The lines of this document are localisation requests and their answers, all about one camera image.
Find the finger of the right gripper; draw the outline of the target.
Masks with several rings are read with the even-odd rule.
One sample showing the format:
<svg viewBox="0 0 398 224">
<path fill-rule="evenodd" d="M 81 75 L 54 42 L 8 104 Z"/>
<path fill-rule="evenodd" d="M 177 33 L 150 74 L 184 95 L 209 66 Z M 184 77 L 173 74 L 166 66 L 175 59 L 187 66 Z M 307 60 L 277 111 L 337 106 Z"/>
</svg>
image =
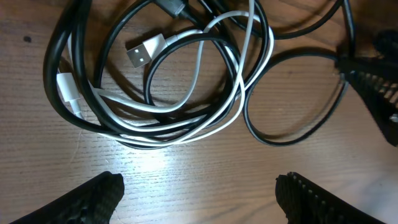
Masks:
<svg viewBox="0 0 398 224">
<path fill-rule="evenodd" d="M 397 146 L 397 31 L 380 31 L 373 46 L 380 57 L 341 57 L 336 66 L 361 97 L 386 141 Z"/>
</svg>

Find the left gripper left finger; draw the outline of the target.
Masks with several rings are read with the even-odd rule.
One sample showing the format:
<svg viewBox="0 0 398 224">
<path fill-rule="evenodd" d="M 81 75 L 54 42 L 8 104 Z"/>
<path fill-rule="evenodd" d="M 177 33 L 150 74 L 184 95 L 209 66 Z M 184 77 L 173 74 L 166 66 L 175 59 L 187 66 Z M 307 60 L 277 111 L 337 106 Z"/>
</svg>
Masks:
<svg viewBox="0 0 398 224">
<path fill-rule="evenodd" d="M 105 171 L 13 223 L 109 223 L 123 196 L 123 176 Z"/>
</svg>

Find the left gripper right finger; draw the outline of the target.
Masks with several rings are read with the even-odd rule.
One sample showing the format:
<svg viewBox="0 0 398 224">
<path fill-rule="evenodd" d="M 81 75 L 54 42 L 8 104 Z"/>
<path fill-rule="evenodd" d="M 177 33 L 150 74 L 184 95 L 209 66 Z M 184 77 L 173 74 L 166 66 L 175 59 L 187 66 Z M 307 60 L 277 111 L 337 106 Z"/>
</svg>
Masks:
<svg viewBox="0 0 398 224">
<path fill-rule="evenodd" d="M 276 178 L 275 197 L 288 224 L 382 224 L 296 172 Z"/>
</svg>

